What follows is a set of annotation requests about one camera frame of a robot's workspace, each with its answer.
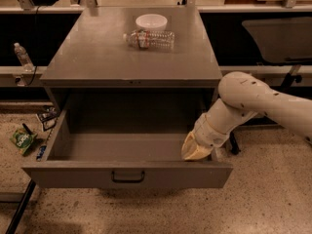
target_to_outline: water bottle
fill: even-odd
[[[172,50],[175,43],[175,34],[171,31],[134,30],[124,34],[124,40],[133,47],[140,49]]]
[[[32,64],[32,61],[26,51],[26,49],[20,45],[20,43],[14,44],[14,52],[16,53],[20,64],[23,66],[25,72],[32,72],[34,71],[35,67]]]

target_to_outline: drawer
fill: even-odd
[[[200,89],[76,89],[41,162],[23,169],[41,187],[220,188],[232,166],[185,162],[187,133],[208,108]]]

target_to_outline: speckled floor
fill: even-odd
[[[41,105],[0,104],[0,192],[22,191],[21,157],[9,138],[22,122],[39,137]],[[312,233],[312,148],[277,127],[235,131],[242,152],[220,149],[234,171],[222,189],[102,190],[36,187],[17,233]],[[0,233],[17,204],[0,203]]]

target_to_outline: drawer handle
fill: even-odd
[[[135,180],[132,180],[132,179],[116,179],[115,178],[115,172],[111,172],[111,180],[115,183],[141,183],[144,181],[144,178],[145,178],[145,172],[142,171],[141,174],[140,174],[140,179],[135,179]]]

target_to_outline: white bowl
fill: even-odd
[[[145,14],[136,19],[138,29],[162,31],[166,29],[168,20],[161,15]]]

